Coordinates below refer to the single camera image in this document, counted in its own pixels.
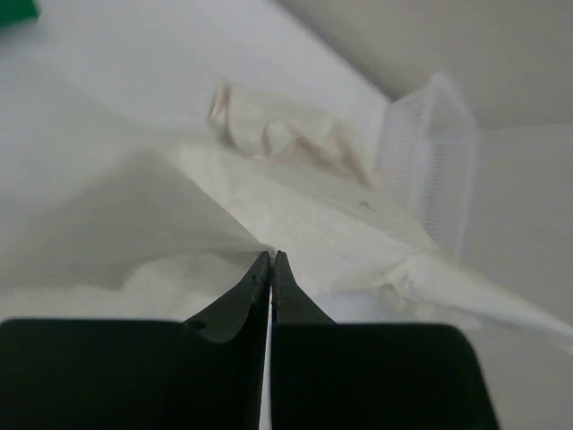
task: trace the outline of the white mesh bag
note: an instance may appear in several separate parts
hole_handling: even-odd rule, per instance
[[[389,194],[459,257],[469,215],[480,130],[454,82],[430,82],[392,103],[378,152]]]

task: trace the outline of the crumpled plastic bag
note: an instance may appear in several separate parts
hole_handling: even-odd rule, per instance
[[[342,161],[344,151],[360,159],[358,142],[333,151],[322,141],[331,134],[302,126],[307,110],[286,102],[272,115],[285,109],[281,123],[299,125],[265,137],[270,104],[251,125],[229,106],[211,114],[216,133],[132,134],[160,145],[127,154],[34,217],[0,259],[0,316],[183,319],[231,288],[260,251],[281,249],[311,295],[370,290],[411,320],[503,323],[571,345],[568,324],[455,263],[383,191],[363,186]],[[92,120],[105,129],[109,118]],[[285,152],[298,139],[314,148],[303,162]]]

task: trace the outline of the white wall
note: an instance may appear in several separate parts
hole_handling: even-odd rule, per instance
[[[573,323],[573,123],[483,133],[464,258]],[[573,357],[511,331],[471,335],[503,428],[573,428]]]

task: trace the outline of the green object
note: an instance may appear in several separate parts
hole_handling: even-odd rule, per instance
[[[32,0],[0,0],[0,28],[38,18],[38,15]]]

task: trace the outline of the white plastic bag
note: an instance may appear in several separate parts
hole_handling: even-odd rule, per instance
[[[275,115],[287,109],[289,122],[296,120],[295,108],[280,106]],[[70,107],[73,103],[66,100],[55,115]],[[181,139],[90,109],[82,117],[91,114],[98,126],[87,124],[89,133],[76,124],[64,126],[73,115],[59,119],[63,128],[75,131],[67,136],[75,139],[74,145],[83,142],[83,150],[73,146],[71,151],[94,158],[93,165],[84,162],[77,172],[72,166],[72,174],[68,171],[62,179],[75,175],[81,183],[96,173],[102,178],[54,209],[43,210],[4,250],[3,318],[72,314],[183,319],[231,288],[260,251],[280,248],[310,294],[369,289],[411,320],[458,326],[504,323],[539,332],[562,346],[571,344],[570,326],[454,263],[396,203],[361,186],[360,180],[333,175],[331,168],[317,169],[314,162],[268,160],[249,151],[244,152],[251,156],[245,157],[216,133]],[[57,121],[46,124],[44,136],[56,133],[50,127]],[[264,120],[243,134],[247,141],[239,149],[257,148],[265,128],[261,124]],[[108,146],[90,153],[94,139],[106,142],[102,136],[109,139]],[[326,154],[321,161],[339,172],[339,154],[316,136],[309,142]],[[283,137],[280,133],[278,139],[268,139],[268,154],[273,145],[284,144]],[[129,144],[122,147],[122,141]],[[358,142],[347,144],[360,152]],[[134,151],[145,146],[157,148]],[[115,154],[111,162],[99,158],[106,149]],[[69,164],[66,155],[55,157],[63,167]],[[48,172],[46,178],[57,173]]]

